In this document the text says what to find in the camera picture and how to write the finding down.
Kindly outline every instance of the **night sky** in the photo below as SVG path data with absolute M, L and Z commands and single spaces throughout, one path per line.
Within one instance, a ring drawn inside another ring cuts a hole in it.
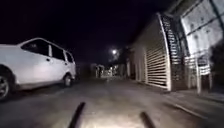
M 172 0 L 1 0 L 1 43 L 43 37 L 76 61 L 106 63 L 109 49 L 130 44 Z

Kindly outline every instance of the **car window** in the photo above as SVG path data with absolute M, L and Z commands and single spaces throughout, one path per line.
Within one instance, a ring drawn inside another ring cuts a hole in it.
M 48 56 L 48 43 L 43 40 L 34 40 L 21 47 L 23 50 Z
M 65 61 L 63 50 L 54 45 L 51 45 L 51 47 L 52 47 L 52 57 Z
M 68 62 L 72 63 L 73 62 L 72 56 L 67 52 L 66 52 L 66 56 L 67 56 Z

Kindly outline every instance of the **narrow street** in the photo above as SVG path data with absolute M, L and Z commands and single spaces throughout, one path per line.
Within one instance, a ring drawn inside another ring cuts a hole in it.
M 67 128 L 80 102 L 86 103 L 80 128 L 144 128 L 142 112 L 148 114 L 155 128 L 214 127 L 174 107 L 166 95 L 118 79 L 24 91 L 0 104 L 0 128 Z

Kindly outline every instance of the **distant car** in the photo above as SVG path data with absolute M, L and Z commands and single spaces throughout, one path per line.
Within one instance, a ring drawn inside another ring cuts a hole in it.
M 43 38 L 0 44 L 0 100 L 18 89 L 58 82 L 71 86 L 75 67 L 71 53 Z

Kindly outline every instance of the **light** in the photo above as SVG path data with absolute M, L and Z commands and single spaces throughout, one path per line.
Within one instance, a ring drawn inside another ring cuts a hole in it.
M 115 50 L 115 49 L 112 50 L 112 54 L 113 54 L 113 55 L 117 54 L 117 50 Z

